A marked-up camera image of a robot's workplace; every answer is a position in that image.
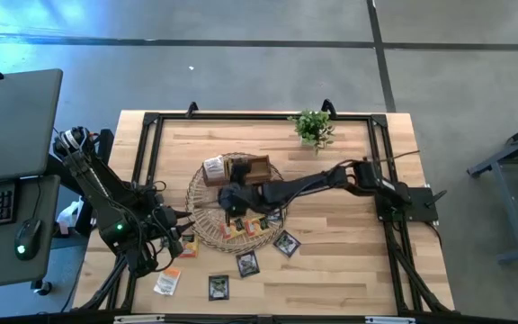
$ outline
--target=gray floor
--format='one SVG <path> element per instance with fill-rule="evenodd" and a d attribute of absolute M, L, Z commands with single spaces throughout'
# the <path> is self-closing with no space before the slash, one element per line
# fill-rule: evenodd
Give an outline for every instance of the gray floor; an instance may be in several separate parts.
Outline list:
<path fill-rule="evenodd" d="M 376 0 L 384 41 L 518 43 L 518 0 Z M 94 38 L 372 41 L 362 0 L 0 0 L 0 33 Z M 518 262 L 494 180 L 465 170 L 518 131 L 518 51 L 387 50 L 398 112 L 411 113 L 438 202 L 458 311 L 518 319 Z M 317 109 L 385 112 L 373 49 L 0 44 L 5 72 L 62 68 L 56 126 L 115 129 L 122 109 Z M 0 316 L 57 311 L 81 263 L 54 250 L 58 289 L 0 287 Z"/>

